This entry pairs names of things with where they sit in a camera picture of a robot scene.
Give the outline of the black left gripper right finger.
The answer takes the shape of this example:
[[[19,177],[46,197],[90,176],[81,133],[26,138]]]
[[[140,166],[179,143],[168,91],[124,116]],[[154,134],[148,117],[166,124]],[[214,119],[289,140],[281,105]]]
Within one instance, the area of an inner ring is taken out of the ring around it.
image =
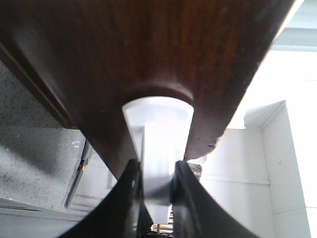
[[[173,192],[173,233],[175,238],[256,238],[201,186],[188,164],[175,166]]]

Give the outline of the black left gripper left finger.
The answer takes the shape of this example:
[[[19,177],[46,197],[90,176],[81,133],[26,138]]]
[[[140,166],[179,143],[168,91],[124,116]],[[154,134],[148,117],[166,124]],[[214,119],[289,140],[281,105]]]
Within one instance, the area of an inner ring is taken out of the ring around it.
[[[142,172],[130,160],[115,187],[61,238],[149,238],[153,221],[143,202]]]

